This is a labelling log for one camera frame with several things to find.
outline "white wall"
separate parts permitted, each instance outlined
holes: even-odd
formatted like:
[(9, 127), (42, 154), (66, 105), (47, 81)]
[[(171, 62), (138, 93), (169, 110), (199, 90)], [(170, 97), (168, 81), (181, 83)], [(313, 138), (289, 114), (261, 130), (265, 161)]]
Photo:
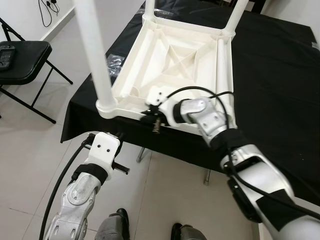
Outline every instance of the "white wall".
[(320, 0), (267, 0), (262, 14), (310, 26), (320, 44)]
[[(40, 40), (73, 7), (72, 0), (57, 0), (56, 2), (60, 7), (60, 12), (58, 16), (51, 12), (52, 24), (49, 27), (44, 27), (42, 24), (38, 0), (0, 0), (0, 18), (24, 39)], [(47, 25), (50, 17), (44, 6), (42, 14), (44, 23)], [(0, 42), (5, 40), (4, 32), (0, 28)]]

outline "shoe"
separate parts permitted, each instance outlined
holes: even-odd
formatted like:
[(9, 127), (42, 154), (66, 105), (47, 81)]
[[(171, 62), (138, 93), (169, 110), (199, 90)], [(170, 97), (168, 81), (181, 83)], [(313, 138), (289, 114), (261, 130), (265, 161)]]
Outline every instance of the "shoe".
[(116, 212), (121, 216), (123, 240), (130, 240), (128, 213), (124, 208), (119, 208)]
[(181, 240), (181, 230), (180, 230), (181, 227), (182, 227), (182, 224), (180, 223), (175, 223), (172, 226), (171, 240)]

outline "black cable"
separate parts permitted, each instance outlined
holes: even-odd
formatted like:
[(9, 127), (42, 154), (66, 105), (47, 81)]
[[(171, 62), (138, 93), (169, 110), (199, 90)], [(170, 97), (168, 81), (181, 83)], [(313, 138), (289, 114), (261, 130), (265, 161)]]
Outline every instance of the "black cable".
[(226, 94), (230, 94), (230, 95), (232, 95), (232, 96), (235, 95), (232, 91), (223, 91), (223, 92), (221, 92), (221, 93), (216, 94), (216, 96), (210, 96), (209, 98), (210, 98), (210, 99), (214, 99), (214, 98), (216, 98), (216, 97), (220, 97), (220, 96), (226, 95)]
[(282, 164), (279, 164), (278, 162), (275, 163), (275, 165), (278, 166), (279, 169), (282, 169), (283, 171), (290, 174), (290, 176), (294, 177), (296, 180), (298, 180), (302, 185), (304, 185), (310, 193), (312, 193), (318, 200), (320, 200), (320, 193), (318, 193), (312, 186), (310, 186), (305, 180), (303, 180), (298, 175), (295, 175), (291, 173), (286, 167), (284, 167)]
[[(185, 91), (185, 90), (192, 90), (192, 89), (206, 91), (206, 92), (212, 94), (212, 97), (213, 97), (213, 98), (216, 98), (216, 99), (219, 101), (219, 103), (221, 104), (222, 109), (223, 109), (223, 111), (224, 111), (224, 116), (225, 116), (225, 119), (226, 119), (226, 121), (225, 121), (226, 129), (227, 129), (227, 130), (230, 129), (230, 127), (229, 127), (229, 121), (228, 121), (228, 113), (227, 113), (227, 111), (226, 111), (225, 105), (223, 104), (223, 102), (221, 101), (221, 99), (219, 98), (219, 96), (218, 96), (217, 94), (215, 94), (214, 92), (212, 92), (211, 90), (209, 90), (209, 89), (206, 89), (206, 88), (200, 87), (200, 86), (187, 86), (187, 87), (182, 87), (182, 88), (180, 88), (180, 89), (172, 92), (171, 94), (169, 94), (164, 101), (166, 101), (168, 98), (170, 98), (171, 96), (173, 96), (173, 95), (175, 95), (175, 94), (177, 94), (177, 93), (179, 93), (179, 92), (182, 92), (182, 91)], [(228, 161), (228, 162), (229, 162), (229, 167), (230, 167), (230, 169), (231, 169), (231, 172), (232, 172), (233, 176), (234, 176), (240, 183), (242, 183), (244, 186), (246, 186), (247, 188), (249, 188), (249, 189), (257, 192), (258, 194), (260, 194), (260, 195), (262, 195), (262, 196), (264, 196), (264, 197), (266, 197), (266, 198), (272, 199), (272, 200), (274, 200), (274, 201), (276, 201), (276, 202), (278, 202), (278, 203), (281, 203), (281, 204), (283, 204), (283, 205), (285, 205), (285, 206), (287, 206), (287, 207), (290, 207), (290, 208), (292, 208), (292, 209), (294, 209), (294, 210), (297, 210), (297, 211), (299, 211), (299, 212), (301, 212), (301, 213), (304, 213), (304, 214), (309, 215), (309, 216), (311, 216), (311, 217), (313, 217), (313, 218), (315, 218), (315, 219), (320, 220), (320, 214), (318, 214), (318, 213), (316, 213), (316, 212), (313, 212), (313, 211), (311, 211), (311, 210), (309, 210), (309, 209), (306, 209), (306, 208), (304, 208), (304, 207), (302, 207), (302, 206), (299, 206), (299, 205), (296, 205), (296, 204), (292, 204), (291, 202), (284, 201), (284, 200), (282, 200), (282, 199), (280, 199), (280, 198), (278, 198), (278, 197), (275, 197), (275, 196), (271, 195), (271, 194), (268, 193), (268, 192), (265, 192), (265, 191), (263, 191), (263, 190), (255, 187), (255, 186), (251, 185), (250, 183), (246, 182), (245, 180), (243, 180), (243, 179), (238, 175), (238, 173), (237, 173), (237, 171), (236, 171), (236, 169), (235, 169), (235, 166), (234, 166), (234, 163), (233, 163), (233, 160), (232, 160), (232, 156), (231, 156), (231, 149), (230, 149), (229, 147), (227, 148), (227, 152), (228, 152), (228, 158), (229, 158), (229, 161)]]
[(54, 5), (55, 8), (57, 9), (57, 11), (60, 12), (60, 7), (59, 7), (58, 3), (53, 3), (53, 5)]
[(50, 15), (50, 23), (46, 26), (45, 25), (45, 22), (44, 22), (44, 16), (42, 14), (42, 10), (41, 10), (41, 6), (40, 6), (40, 0), (38, 0), (38, 5), (39, 5), (39, 9), (40, 9), (40, 14), (41, 14), (41, 19), (42, 19), (42, 24), (45, 28), (49, 27), (52, 23), (52, 16), (51, 16), (51, 13), (50, 13), (50, 10), (48, 9), (48, 6), (44, 3), (43, 0), (41, 0), (41, 2), (43, 3), (43, 5), (45, 6), (46, 10), (48, 11), (49, 15)]
[(49, 8), (51, 9), (51, 11), (54, 12), (54, 13), (56, 13), (56, 15), (58, 16), (59, 10), (58, 10), (57, 6), (56, 6), (54, 3), (51, 4), (49, 1), (46, 1), (46, 3), (47, 3), (47, 5), (49, 5)]
[(46, 206), (45, 209), (45, 213), (43, 216), (43, 220), (42, 220), (42, 224), (41, 224), (41, 230), (40, 230), (40, 236), (39, 236), (39, 240), (44, 240), (44, 235), (45, 235), (45, 229), (46, 229), (46, 223), (48, 220), (48, 216), (50, 213), (50, 209), (52, 206), (52, 203), (54, 202), (55, 196), (57, 194), (58, 188), (62, 182), (62, 179), (64, 178), (64, 176), (66, 175), (69, 167), (71, 166), (71, 164), (74, 162), (74, 160), (76, 159), (77, 155), (80, 153), (80, 151), (85, 147), (85, 145), (88, 144), (88, 139), (84, 140), (81, 145), (79, 146), (79, 148), (75, 151), (75, 153), (72, 155), (72, 157), (70, 158), (70, 160), (68, 161), (68, 163), (65, 165), (63, 171), (61, 172), (58, 180), (55, 183), (55, 186), (52, 190), (51, 196), (49, 198), (48, 204)]

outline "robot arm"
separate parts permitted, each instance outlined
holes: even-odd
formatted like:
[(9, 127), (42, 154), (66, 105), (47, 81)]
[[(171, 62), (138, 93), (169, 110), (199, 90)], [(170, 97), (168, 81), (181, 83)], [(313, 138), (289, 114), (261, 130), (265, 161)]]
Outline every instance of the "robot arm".
[[(210, 98), (182, 100), (167, 112), (164, 108), (160, 110), (178, 124), (197, 124), (205, 142), (218, 153), (220, 166), (230, 178), (228, 186), (233, 197), (250, 221), (264, 223), (275, 240), (319, 239), (318, 219), (244, 184), (294, 204), (294, 193), (286, 177), (238, 129), (226, 126), (225, 115), (215, 109)], [(87, 216), (101, 185), (111, 179), (114, 169), (129, 172), (114, 162), (120, 148), (120, 141), (111, 134), (100, 132), (94, 137), (87, 160), (74, 172), (73, 182), (62, 194), (60, 211), (48, 229), (46, 240), (84, 239)], [(229, 152), (233, 164), (230, 164)]]
[[(319, 239), (318, 219), (261, 195), (243, 184), (248, 183), (294, 204), (294, 192), (287, 178), (238, 129), (227, 129), (225, 115), (215, 109), (210, 98), (182, 100), (170, 114), (176, 123), (197, 124), (205, 142), (218, 152), (220, 166), (230, 178), (228, 186), (233, 197), (250, 221), (264, 223), (275, 240)], [(233, 166), (230, 166), (229, 152)]]
[(101, 186), (112, 178), (114, 169), (126, 174), (130, 171), (114, 162), (120, 148), (117, 137), (104, 132), (95, 135), (88, 158), (75, 170), (72, 183), (61, 196), (60, 211), (53, 218), (45, 240), (84, 239), (87, 216), (94, 207)]

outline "black tablecloth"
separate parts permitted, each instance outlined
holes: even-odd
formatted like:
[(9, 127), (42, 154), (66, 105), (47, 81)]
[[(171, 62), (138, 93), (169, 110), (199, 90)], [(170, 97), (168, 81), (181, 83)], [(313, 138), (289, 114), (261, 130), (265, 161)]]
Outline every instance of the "black tablecloth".
[[(161, 0), (172, 19), (222, 29), (232, 9), (194, 0)], [(126, 57), (142, 26), (136, 14), (106, 55)], [(245, 12), (232, 41), (234, 109), (244, 135), (289, 178), (297, 197), (320, 206), (296, 175), (320, 193), (320, 52), (308, 26)], [(220, 171), (219, 161), (200, 136), (139, 121), (99, 116), (91, 76), (69, 102), (61, 141), (84, 132), (125, 133), (125, 141)]]

